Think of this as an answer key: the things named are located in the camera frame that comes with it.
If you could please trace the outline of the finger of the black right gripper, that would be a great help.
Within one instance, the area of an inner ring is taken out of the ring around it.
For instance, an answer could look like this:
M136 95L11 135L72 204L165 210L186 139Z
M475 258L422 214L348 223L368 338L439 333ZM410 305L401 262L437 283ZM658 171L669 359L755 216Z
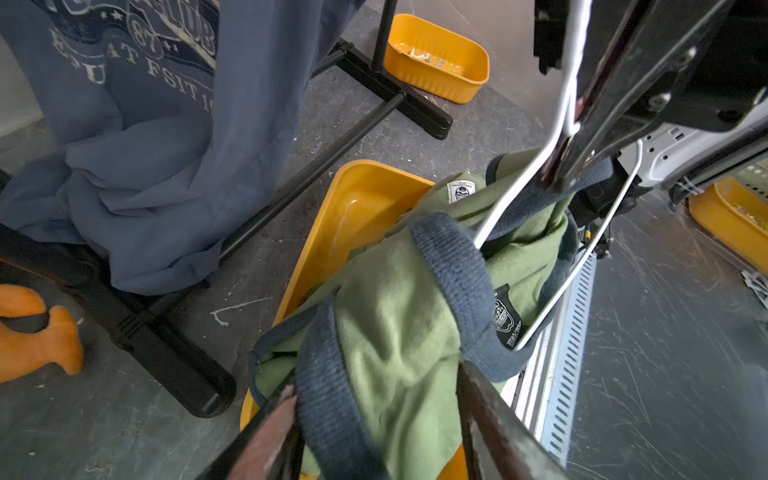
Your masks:
M657 127L691 82L729 1L595 1L576 78L580 130L557 142L539 174L563 192L594 165Z

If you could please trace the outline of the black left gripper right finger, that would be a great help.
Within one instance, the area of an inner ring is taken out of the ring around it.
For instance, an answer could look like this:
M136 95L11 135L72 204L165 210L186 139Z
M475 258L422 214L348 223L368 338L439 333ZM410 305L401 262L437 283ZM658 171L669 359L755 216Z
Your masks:
M470 479L565 479L566 471L469 361L457 373L462 446Z

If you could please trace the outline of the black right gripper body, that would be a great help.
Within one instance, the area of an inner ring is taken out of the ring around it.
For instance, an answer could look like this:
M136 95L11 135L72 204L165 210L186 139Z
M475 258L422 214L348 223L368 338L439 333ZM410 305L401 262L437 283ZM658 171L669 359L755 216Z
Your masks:
M662 122L710 132L736 128L767 96L767 4L732 8Z

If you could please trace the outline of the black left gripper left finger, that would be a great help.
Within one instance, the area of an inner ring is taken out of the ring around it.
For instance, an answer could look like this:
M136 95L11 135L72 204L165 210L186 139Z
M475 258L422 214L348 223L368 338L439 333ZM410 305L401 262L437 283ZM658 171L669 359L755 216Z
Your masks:
M293 384L283 386L198 479L299 479L303 435Z

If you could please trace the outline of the white wire hanger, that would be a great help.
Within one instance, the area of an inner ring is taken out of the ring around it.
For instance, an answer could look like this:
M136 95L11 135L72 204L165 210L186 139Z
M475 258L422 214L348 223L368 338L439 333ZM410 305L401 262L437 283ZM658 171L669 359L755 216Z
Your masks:
M540 175L544 186L563 192L575 184L597 156L597 143L607 136L607 129L637 99L638 80L633 69L634 57L644 57L640 30L655 8L653 1L629 1L622 5L610 1L595 7L591 1L571 1L564 33L561 67L563 83L558 94L555 119L538 155L496 201L476 230L473 243L481 248L499 223L503 213L524 187ZM612 36L592 74L585 77L584 91L578 87L579 74L588 50L589 27L609 26Z

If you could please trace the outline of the plain green tank top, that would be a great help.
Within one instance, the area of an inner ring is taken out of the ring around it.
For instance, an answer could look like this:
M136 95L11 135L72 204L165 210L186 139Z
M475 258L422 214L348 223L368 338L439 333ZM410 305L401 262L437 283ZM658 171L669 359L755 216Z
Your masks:
M256 342L256 403L295 378L304 474L434 479L461 442L460 363L495 386L522 370L519 339L562 284L576 226L571 193L529 185L476 248L475 228L513 180L436 184Z

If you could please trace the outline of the green printed tank top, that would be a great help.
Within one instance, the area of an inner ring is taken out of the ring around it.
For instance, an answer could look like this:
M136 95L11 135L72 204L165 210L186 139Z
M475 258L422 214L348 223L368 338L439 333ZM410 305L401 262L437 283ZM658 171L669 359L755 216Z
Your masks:
M447 177L421 198L411 214L418 217L444 212L458 221L483 217L539 150L536 147L497 155L484 175L461 172Z

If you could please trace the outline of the dark grey tank top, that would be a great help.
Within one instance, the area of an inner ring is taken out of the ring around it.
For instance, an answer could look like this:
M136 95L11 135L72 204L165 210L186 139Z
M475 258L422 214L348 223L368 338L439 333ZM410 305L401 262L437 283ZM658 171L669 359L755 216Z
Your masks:
M198 283L272 198L304 94L357 1L5 1L1 34L57 142L1 221L85 244L111 285Z

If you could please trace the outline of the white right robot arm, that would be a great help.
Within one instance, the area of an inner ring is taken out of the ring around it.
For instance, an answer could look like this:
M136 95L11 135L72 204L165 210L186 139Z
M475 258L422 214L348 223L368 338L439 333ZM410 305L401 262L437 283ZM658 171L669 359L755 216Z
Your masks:
M568 119L538 181L563 192L612 178L575 201L579 222L603 216L625 180L624 209L686 175L698 186L766 146L767 5L763 1L539 1L534 54L565 69L568 33L585 37Z

